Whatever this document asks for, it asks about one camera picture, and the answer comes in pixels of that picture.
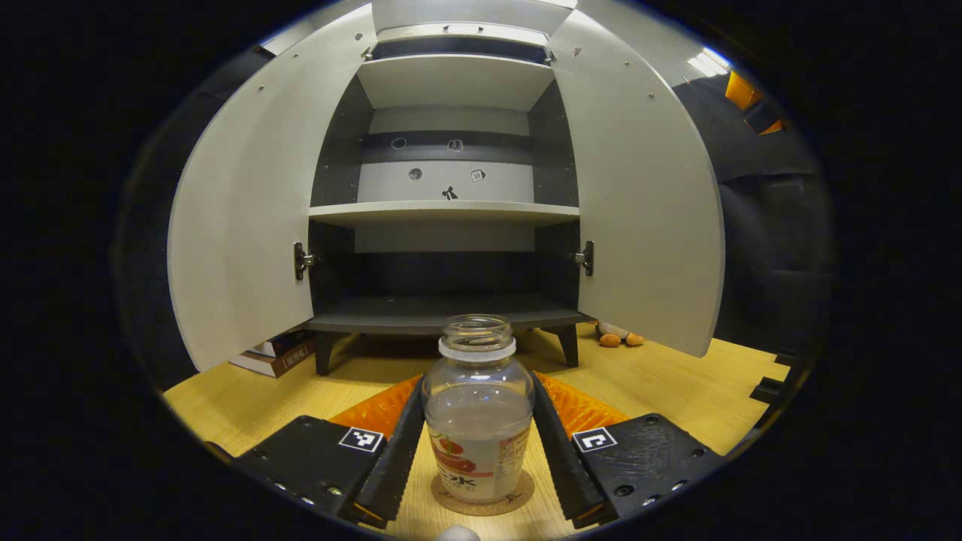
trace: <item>white cabinet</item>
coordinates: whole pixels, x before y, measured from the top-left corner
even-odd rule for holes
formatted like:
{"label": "white cabinet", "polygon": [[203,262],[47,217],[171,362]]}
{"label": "white cabinet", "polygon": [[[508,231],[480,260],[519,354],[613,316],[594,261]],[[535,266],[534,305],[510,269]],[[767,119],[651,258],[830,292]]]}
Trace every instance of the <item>white cabinet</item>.
{"label": "white cabinet", "polygon": [[[168,262],[198,370],[298,326],[435,333],[467,312],[568,346],[566,325],[602,319],[705,353],[715,179],[636,51],[577,10],[550,39],[442,24],[382,37],[369,6],[318,30],[194,148]],[[592,275],[575,263],[588,242]],[[294,243],[315,259],[301,280]]]}

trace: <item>book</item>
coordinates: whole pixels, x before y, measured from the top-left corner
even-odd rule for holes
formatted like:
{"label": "book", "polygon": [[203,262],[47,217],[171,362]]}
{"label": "book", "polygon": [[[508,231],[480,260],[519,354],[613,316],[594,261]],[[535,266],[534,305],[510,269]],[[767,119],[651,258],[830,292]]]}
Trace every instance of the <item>book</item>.
{"label": "book", "polygon": [[231,359],[231,364],[276,378],[286,374],[291,368],[308,358],[315,350],[315,341],[309,337],[300,344],[288,348],[277,357],[245,351]]}
{"label": "book", "polygon": [[310,331],[297,330],[275,336],[263,344],[258,344],[247,351],[267,357],[277,357],[288,352],[291,348],[299,346],[305,340],[310,339],[311,336],[312,333]]}

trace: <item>open cabinet door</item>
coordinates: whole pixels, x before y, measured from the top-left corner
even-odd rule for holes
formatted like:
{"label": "open cabinet door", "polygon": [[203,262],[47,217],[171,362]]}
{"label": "open cabinet door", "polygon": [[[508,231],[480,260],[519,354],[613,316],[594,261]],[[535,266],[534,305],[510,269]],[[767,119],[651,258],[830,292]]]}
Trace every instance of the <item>open cabinet door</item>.
{"label": "open cabinet door", "polygon": [[307,246],[324,134],[375,42],[370,4],[336,19],[255,73],[197,141],[167,238],[170,297],[197,370],[314,315],[293,245]]}
{"label": "open cabinet door", "polygon": [[581,243],[594,242],[578,311],[703,356],[722,298],[724,231],[701,136],[645,59],[582,12],[547,50],[571,130]]}

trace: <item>coaster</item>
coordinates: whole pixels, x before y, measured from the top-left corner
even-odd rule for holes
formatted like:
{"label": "coaster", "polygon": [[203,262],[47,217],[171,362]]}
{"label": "coaster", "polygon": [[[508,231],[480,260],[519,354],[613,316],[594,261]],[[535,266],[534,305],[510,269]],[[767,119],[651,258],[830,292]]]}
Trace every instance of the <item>coaster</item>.
{"label": "coaster", "polygon": [[497,502],[491,503],[461,502],[447,492],[447,489],[441,484],[441,476],[435,476],[434,480],[431,481],[431,494],[438,503],[455,513],[473,517],[493,517],[494,515],[510,513],[528,503],[534,493],[535,479],[525,470],[521,470],[521,476],[518,477],[518,486],[515,487],[515,490],[512,490],[510,494]]}

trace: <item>glass jar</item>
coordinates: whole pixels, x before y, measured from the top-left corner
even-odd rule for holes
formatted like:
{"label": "glass jar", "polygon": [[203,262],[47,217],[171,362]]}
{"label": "glass jar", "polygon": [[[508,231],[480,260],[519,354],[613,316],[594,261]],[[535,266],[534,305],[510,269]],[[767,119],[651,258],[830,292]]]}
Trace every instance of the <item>glass jar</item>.
{"label": "glass jar", "polygon": [[421,400],[442,483],[463,502],[495,502],[518,485],[535,396],[515,348],[507,318],[455,316],[438,342],[442,359],[424,377]]}

